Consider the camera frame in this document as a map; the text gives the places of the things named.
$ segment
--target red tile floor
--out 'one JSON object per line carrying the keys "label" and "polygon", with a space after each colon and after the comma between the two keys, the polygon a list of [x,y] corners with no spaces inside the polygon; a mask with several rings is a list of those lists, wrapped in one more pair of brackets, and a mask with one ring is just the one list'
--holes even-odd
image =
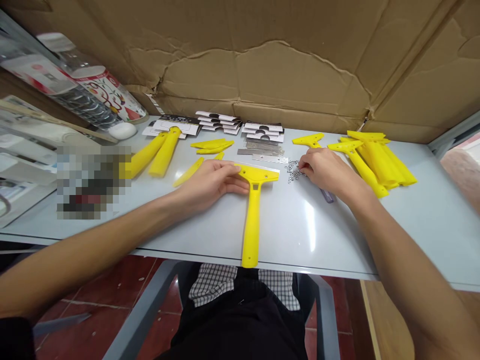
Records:
{"label": "red tile floor", "polygon": [[[82,313],[91,313],[92,316],[80,324],[37,338],[38,360],[101,359],[162,261],[159,258],[129,255],[55,304],[40,321]],[[344,279],[323,278],[333,288],[341,359],[355,360]],[[158,319],[154,321],[137,356],[138,360],[152,360],[170,347],[170,341],[179,326],[181,311],[178,283],[174,280],[165,302],[158,310]],[[305,346],[308,358],[316,359],[315,306],[306,324]]]}

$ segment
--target checkered fabric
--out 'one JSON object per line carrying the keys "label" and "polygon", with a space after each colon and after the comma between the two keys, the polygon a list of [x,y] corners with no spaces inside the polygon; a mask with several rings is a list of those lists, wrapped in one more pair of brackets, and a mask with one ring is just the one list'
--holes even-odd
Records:
{"label": "checkered fabric", "polygon": [[258,280],[264,283],[288,310],[300,310],[300,303],[292,290],[293,272],[259,269]]}
{"label": "checkered fabric", "polygon": [[[233,290],[236,277],[236,266],[203,263],[188,297],[196,308],[208,304]],[[264,283],[288,310],[297,311],[300,310],[300,304],[293,293],[293,277],[292,272],[258,270],[258,280]]]}
{"label": "checkered fabric", "polygon": [[203,263],[188,297],[196,308],[208,304],[227,291],[233,290],[236,277],[236,266]]}

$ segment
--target hand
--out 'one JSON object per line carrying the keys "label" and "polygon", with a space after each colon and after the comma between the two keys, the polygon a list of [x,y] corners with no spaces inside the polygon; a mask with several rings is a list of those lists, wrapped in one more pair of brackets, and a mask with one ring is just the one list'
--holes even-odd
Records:
{"label": "hand", "polygon": [[319,188],[337,195],[347,202],[362,194],[370,196],[373,190],[336,153],[328,148],[311,148],[300,158],[298,168]]}
{"label": "hand", "polygon": [[241,169],[232,161],[206,160],[172,196],[192,215],[207,210],[226,193],[246,195],[250,185],[238,175]]}

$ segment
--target white computer mouse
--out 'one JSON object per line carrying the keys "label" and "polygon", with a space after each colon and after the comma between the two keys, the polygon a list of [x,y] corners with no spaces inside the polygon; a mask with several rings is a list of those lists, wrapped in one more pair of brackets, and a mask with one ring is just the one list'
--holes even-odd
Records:
{"label": "white computer mouse", "polygon": [[109,128],[108,133],[117,140],[125,140],[135,135],[137,128],[129,122],[121,122]]}

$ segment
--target white table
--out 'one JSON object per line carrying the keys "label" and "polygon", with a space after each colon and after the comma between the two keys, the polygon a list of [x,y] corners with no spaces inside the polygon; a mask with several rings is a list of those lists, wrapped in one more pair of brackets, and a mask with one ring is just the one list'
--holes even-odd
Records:
{"label": "white table", "polygon": [[[133,152],[139,151],[152,139],[140,134],[146,125],[139,125],[139,134],[123,141],[122,145],[131,146]],[[298,160],[308,148],[293,145],[292,139],[309,134],[313,132],[286,129],[282,144],[285,156]],[[284,164],[237,155],[237,149],[245,147],[240,134],[200,131],[197,137],[179,140],[165,178],[150,178],[148,171],[144,171],[120,197],[116,206],[119,212],[106,214],[105,219],[171,192],[174,180],[199,158],[190,143],[222,137],[235,140],[225,151],[224,160],[280,170],[279,181],[265,184],[261,191],[258,267],[378,279],[370,251],[347,206],[339,200],[326,203],[319,189],[307,178],[301,177],[288,184]],[[337,143],[339,137],[325,133],[320,144]],[[382,204],[454,288],[480,292],[480,219],[476,212],[427,146],[405,142],[391,142],[389,146],[416,176],[418,183],[391,190],[389,196],[381,199]],[[204,155],[206,159],[214,156]],[[247,196],[227,194],[209,211],[169,229],[134,253],[239,266],[247,202]],[[105,221],[58,220],[56,206],[54,193],[0,229],[0,240],[50,245]]]}

